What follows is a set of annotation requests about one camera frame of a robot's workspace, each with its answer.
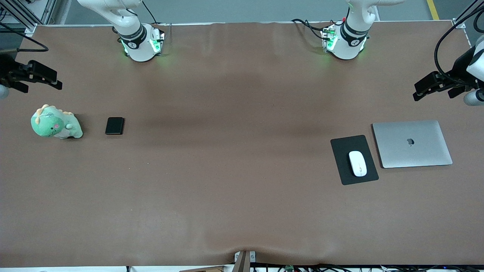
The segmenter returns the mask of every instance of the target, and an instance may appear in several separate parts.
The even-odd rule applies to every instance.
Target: mouse pad
[[[378,180],[377,169],[364,135],[333,139],[331,147],[343,185]],[[361,152],[366,162],[366,175],[363,177],[356,177],[351,169],[348,154],[354,150]]]

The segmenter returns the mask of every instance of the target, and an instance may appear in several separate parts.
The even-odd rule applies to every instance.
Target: silver laptop
[[[373,131],[383,168],[452,164],[436,120],[374,123]]]

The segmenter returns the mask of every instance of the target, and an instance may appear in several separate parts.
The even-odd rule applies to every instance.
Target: brown table
[[[165,54],[126,58],[110,28],[39,27],[62,91],[1,101],[0,266],[231,262],[484,262],[482,107],[413,84],[451,26],[376,23],[361,55],[324,54],[293,24],[165,29]],[[469,48],[454,31],[444,68]],[[79,139],[41,138],[43,104],[74,112]],[[126,118],[106,136],[106,120]],[[452,166],[382,169],[371,123],[439,120]],[[366,135],[380,179],[343,186],[333,138]]]

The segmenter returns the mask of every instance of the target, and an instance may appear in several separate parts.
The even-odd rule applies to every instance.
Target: green dinosaur plush
[[[42,137],[54,136],[60,139],[82,137],[81,126],[72,112],[63,112],[47,104],[32,115],[30,124],[35,133]]]

